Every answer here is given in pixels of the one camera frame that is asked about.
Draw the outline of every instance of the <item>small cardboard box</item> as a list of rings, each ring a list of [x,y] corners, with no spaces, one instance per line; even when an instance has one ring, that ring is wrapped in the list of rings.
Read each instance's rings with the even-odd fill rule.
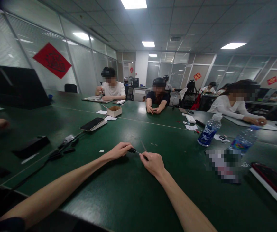
[[[107,109],[107,115],[111,117],[117,117],[118,115],[122,114],[122,108],[119,106],[112,106]]]

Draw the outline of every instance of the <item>man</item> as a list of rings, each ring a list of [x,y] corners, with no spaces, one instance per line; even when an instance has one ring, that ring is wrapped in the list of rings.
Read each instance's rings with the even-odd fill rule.
[[[105,96],[102,100],[125,100],[125,87],[121,82],[117,81],[116,72],[113,68],[105,67],[101,73],[105,80],[102,86],[96,88],[96,96],[101,93]]]
[[[273,93],[273,95],[271,95],[270,101],[273,101],[273,102],[277,102],[277,91]]]
[[[153,91],[147,93],[146,96],[146,110],[150,114],[159,114],[165,108],[170,96],[165,92],[165,80],[163,78],[156,78],[153,80]],[[152,108],[152,104],[159,105],[157,108]]]
[[[0,218],[0,231],[19,232],[29,229],[56,210],[92,173],[108,162],[124,156],[132,147],[130,143],[121,142],[96,160],[46,185],[5,213]],[[162,156],[148,152],[139,154],[139,156],[145,168],[164,188],[184,231],[216,231],[164,168]]]

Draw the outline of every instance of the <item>blue bottle cap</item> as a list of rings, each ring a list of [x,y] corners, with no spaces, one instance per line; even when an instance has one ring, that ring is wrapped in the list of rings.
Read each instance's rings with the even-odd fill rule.
[[[256,125],[251,125],[250,128],[251,128],[251,129],[254,129],[254,130],[257,130],[257,131],[260,129],[260,127],[259,127],[259,126],[256,126]]]

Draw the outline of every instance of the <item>plastic bottle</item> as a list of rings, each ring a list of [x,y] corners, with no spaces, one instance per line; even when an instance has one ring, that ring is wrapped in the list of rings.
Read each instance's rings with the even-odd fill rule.
[[[250,128],[242,131],[234,139],[228,149],[241,150],[241,155],[243,156],[257,140],[256,132],[259,129],[259,126],[251,125]]]
[[[221,127],[222,114],[216,113],[212,116],[212,119],[206,122],[204,131],[200,134],[197,142],[204,146],[209,147],[213,136],[216,134],[217,130]]]

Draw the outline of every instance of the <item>screwdriver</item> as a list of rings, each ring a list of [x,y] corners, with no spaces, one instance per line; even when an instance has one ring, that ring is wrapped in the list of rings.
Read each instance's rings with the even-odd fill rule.
[[[135,153],[135,152],[136,152],[137,154],[139,154],[139,152],[136,151],[135,148],[131,148],[131,149],[129,150],[129,152],[131,152],[131,153]]]

